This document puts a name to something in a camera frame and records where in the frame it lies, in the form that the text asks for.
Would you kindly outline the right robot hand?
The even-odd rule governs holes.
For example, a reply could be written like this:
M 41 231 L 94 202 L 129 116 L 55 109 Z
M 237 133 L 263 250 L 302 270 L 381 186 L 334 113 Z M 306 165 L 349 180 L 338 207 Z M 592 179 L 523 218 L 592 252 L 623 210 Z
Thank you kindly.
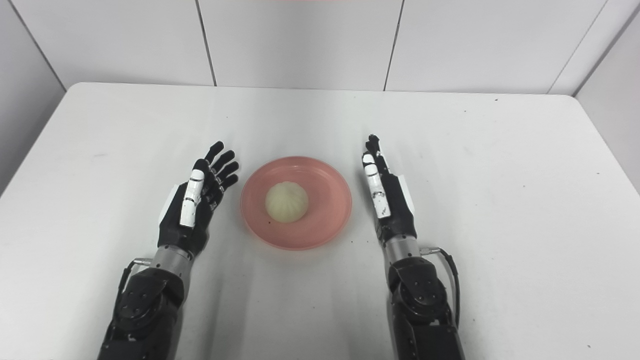
M 370 134 L 361 162 L 375 212 L 375 234 L 385 244 L 396 237 L 416 239 L 415 217 L 406 182 L 390 171 L 380 139 Z

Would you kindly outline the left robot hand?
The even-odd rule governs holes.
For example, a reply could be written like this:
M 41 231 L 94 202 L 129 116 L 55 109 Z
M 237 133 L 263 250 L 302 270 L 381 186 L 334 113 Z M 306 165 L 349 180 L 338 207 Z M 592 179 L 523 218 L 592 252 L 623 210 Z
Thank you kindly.
M 158 225 L 159 248 L 178 248 L 192 257 L 204 250 L 214 212 L 239 180 L 235 157 L 233 150 L 225 150 L 224 142 L 218 141 L 196 160 L 188 180 L 169 196 Z

